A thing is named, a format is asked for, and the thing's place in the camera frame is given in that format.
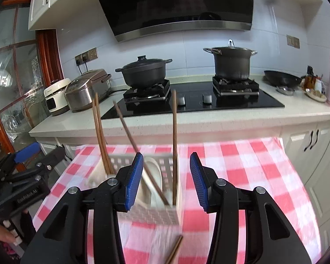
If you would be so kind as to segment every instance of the stove knob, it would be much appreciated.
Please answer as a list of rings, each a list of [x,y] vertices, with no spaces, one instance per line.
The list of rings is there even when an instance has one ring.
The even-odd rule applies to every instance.
[[[202,94],[202,98],[203,98],[203,103],[205,104],[211,104],[212,103],[212,97],[211,97],[211,94]]]
[[[186,101],[185,101],[185,96],[184,95],[177,95],[177,106],[185,106]]]

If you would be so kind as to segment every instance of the white rice cooker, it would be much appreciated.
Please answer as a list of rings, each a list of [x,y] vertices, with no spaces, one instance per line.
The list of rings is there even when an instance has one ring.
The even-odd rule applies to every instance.
[[[57,116],[69,111],[69,105],[65,98],[65,90],[70,82],[71,80],[69,78],[53,81],[49,87],[44,89],[46,106],[51,115]]]

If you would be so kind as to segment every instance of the white countertop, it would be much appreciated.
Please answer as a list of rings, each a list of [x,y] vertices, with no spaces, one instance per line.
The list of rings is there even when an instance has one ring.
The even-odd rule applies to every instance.
[[[294,96],[278,93],[274,87],[262,81],[262,76],[251,76],[260,84],[260,88],[270,94],[285,108],[212,110],[202,112],[178,113],[178,135],[183,134],[213,134],[215,132],[231,132],[235,130],[259,130],[285,125],[330,120],[330,106],[318,103],[304,92],[298,90]],[[171,83],[210,81],[211,75],[200,77],[181,77],[171,79]],[[115,93],[100,103],[100,113],[103,115],[113,106],[113,100],[120,101],[123,92]],[[130,132],[138,136],[169,136],[172,134],[172,115],[158,114],[137,117],[126,117],[125,121]],[[125,132],[119,119],[102,120],[106,140],[118,143],[115,137],[123,137],[120,143],[126,142]],[[30,132],[33,137],[57,138],[95,138],[95,126],[92,109],[79,113],[68,111],[59,116],[50,116]]]

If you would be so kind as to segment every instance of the wooden chopstick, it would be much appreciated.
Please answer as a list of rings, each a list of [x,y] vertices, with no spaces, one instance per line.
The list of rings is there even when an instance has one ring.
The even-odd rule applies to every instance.
[[[104,165],[104,169],[105,169],[105,173],[106,174],[112,174],[112,170],[109,163],[108,163],[108,159],[110,162],[110,158],[108,153],[106,152],[106,145],[105,145],[105,139],[104,139],[104,135],[102,133],[102,128],[101,128],[101,119],[98,116],[98,107],[99,107],[99,102],[98,102],[98,95],[95,95],[95,98],[92,101],[92,109],[93,109],[93,117],[94,117],[94,123],[95,123],[95,131],[97,134],[97,139],[98,139],[98,144],[99,144],[99,149],[100,149],[100,154],[101,154],[101,158],[103,160],[103,165]]]
[[[114,106],[115,106],[116,112],[117,112],[117,114],[118,114],[118,116],[120,118],[120,121],[122,123],[122,126],[123,126],[124,130],[126,131],[126,135],[127,135],[128,139],[129,139],[129,141],[131,142],[131,145],[132,145],[134,151],[135,152],[139,152],[139,149],[138,149],[138,147],[136,145],[136,142],[134,141],[134,139],[133,139],[133,137],[132,137],[132,135],[131,135],[131,133],[130,133],[128,127],[127,127],[127,125],[126,125],[126,123],[125,123],[125,121],[123,119],[122,113],[120,111],[120,108],[117,105],[117,103],[115,102],[115,100],[114,100]],[[149,170],[149,168],[148,168],[148,166],[147,166],[146,163],[144,163],[144,169],[145,169],[145,172],[147,173],[147,175],[148,175],[148,177],[149,177],[152,185],[155,187],[155,190],[157,191],[157,193],[159,194],[161,200],[163,201],[164,205],[169,205],[169,202],[167,201],[165,195],[163,194],[163,192],[159,188],[159,186],[158,186],[157,182],[155,181],[154,177],[150,173],[150,170]]]
[[[104,148],[103,152],[105,153],[106,163],[108,165],[108,169],[109,169],[110,174],[116,174],[116,171],[113,167],[113,164],[111,163],[108,151],[106,149],[106,141],[105,141],[105,137],[104,137],[104,133],[103,133],[103,127],[101,125],[99,98],[98,98],[97,93],[95,93],[95,102],[96,102],[97,116],[98,116],[98,122],[99,122],[99,131],[100,131],[100,136],[101,136],[101,140],[102,140],[102,143],[103,143],[103,148]]]
[[[172,94],[172,205],[176,205],[177,198],[177,96],[176,90]]]
[[[175,246],[173,247],[169,257],[167,258],[165,264],[171,264],[172,261],[176,258],[178,249],[180,248],[181,242],[182,242],[183,236],[180,235],[175,243]]]

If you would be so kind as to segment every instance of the rice cooker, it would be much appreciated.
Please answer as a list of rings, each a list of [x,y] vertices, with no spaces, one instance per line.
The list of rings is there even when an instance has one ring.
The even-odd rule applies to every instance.
[[[72,112],[79,112],[92,107],[92,100],[98,94],[101,102],[110,95],[111,74],[104,69],[95,69],[83,73],[66,88],[65,97]]]
[[[57,116],[69,111],[69,105],[65,98],[65,90],[70,82],[71,80],[69,78],[53,81],[49,87],[44,89],[46,106],[51,115]]]

